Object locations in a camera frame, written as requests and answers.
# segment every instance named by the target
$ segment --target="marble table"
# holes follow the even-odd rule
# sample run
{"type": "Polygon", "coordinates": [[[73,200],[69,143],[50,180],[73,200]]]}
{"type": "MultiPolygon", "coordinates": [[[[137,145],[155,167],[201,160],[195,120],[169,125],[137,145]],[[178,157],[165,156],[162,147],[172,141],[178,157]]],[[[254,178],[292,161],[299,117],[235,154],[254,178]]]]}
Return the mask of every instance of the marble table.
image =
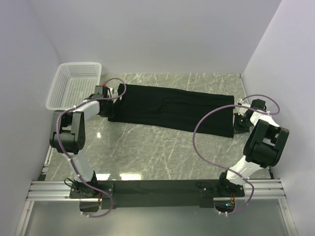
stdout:
{"type": "MultiPolygon", "coordinates": [[[[239,74],[103,74],[100,84],[119,77],[128,84],[177,88],[197,92],[245,97],[239,74]]],[[[108,86],[118,88],[119,82],[108,86]]],[[[209,160],[233,166],[243,155],[249,134],[234,138],[197,134],[199,151],[209,160]]],[[[150,125],[109,122],[94,116],[86,122],[83,149],[99,180],[127,179],[213,179],[223,171],[205,163],[192,147],[192,133],[150,125]]],[[[51,154],[46,181],[71,177],[71,169],[55,150],[51,154]]],[[[268,169],[252,178],[270,178],[268,169]]]]}

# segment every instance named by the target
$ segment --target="plastic basket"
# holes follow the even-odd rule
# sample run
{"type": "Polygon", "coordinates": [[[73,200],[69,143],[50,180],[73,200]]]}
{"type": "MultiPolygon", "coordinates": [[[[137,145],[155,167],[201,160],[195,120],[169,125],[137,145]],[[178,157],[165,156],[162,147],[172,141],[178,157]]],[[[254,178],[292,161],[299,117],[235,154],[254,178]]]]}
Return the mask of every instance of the plastic basket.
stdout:
{"type": "Polygon", "coordinates": [[[80,104],[99,85],[102,65],[97,62],[71,62],[61,64],[51,85],[46,108],[66,110],[80,104]]]}

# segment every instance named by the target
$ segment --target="wall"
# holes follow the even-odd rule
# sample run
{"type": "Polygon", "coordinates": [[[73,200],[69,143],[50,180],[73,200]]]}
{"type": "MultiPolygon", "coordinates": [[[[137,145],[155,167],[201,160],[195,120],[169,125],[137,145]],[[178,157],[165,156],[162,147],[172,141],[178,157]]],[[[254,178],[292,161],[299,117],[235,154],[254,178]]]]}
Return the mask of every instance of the wall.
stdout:
{"type": "Polygon", "coordinates": [[[281,0],[30,0],[62,62],[244,72],[281,0]]]}
{"type": "Polygon", "coordinates": [[[14,235],[48,149],[45,101],[60,60],[26,0],[0,7],[0,234],[14,235]]]}
{"type": "Polygon", "coordinates": [[[290,130],[274,173],[283,182],[302,236],[315,232],[313,22],[315,1],[283,0],[244,72],[247,94],[276,99],[282,111],[275,120],[290,130]]]}

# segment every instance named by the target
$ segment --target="folded black fabric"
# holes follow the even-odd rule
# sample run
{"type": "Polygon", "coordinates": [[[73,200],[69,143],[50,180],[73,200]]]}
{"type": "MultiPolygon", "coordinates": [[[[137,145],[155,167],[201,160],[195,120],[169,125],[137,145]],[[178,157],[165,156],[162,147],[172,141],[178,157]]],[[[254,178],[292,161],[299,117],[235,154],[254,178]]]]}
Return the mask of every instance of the folded black fabric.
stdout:
{"type": "MultiPolygon", "coordinates": [[[[126,93],[114,103],[109,121],[156,125],[193,132],[208,112],[234,104],[234,96],[185,91],[175,88],[126,85],[126,93]]],[[[124,85],[120,84],[118,94],[124,85]]],[[[233,138],[233,108],[220,110],[206,118],[198,133],[233,138]]]]}

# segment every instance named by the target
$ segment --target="gray floor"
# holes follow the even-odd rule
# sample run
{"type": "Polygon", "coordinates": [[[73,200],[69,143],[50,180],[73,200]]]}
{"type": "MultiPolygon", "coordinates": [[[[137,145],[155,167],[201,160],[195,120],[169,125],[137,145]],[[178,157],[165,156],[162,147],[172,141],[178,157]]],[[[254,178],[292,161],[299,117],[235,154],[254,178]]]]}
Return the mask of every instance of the gray floor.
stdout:
{"type": "MultiPolygon", "coordinates": [[[[244,202],[236,201],[237,206],[244,202]]],[[[35,202],[27,236],[288,236],[278,200],[252,200],[235,215],[197,206],[118,208],[80,215],[78,202],[35,202]]]]}
{"type": "MultiPolygon", "coordinates": [[[[245,97],[238,74],[104,74],[101,84],[120,77],[128,84],[178,88],[197,92],[245,97]]],[[[118,82],[110,82],[117,88],[118,82]]],[[[248,134],[233,139],[198,134],[196,144],[205,157],[216,163],[233,166],[241,157],[248,134]]],[[[94,116],[86,122],[84,152],[98,174],[98,179],[212,179],[222,169],[202,161],[192,147],[192,133],[168,128],[108,122],[94,116]]],[[[66,160],[53,152],[46,180],[71,177],[66,160]]],[[[268,170],[252,178],[270,178],[268,170]]]]}

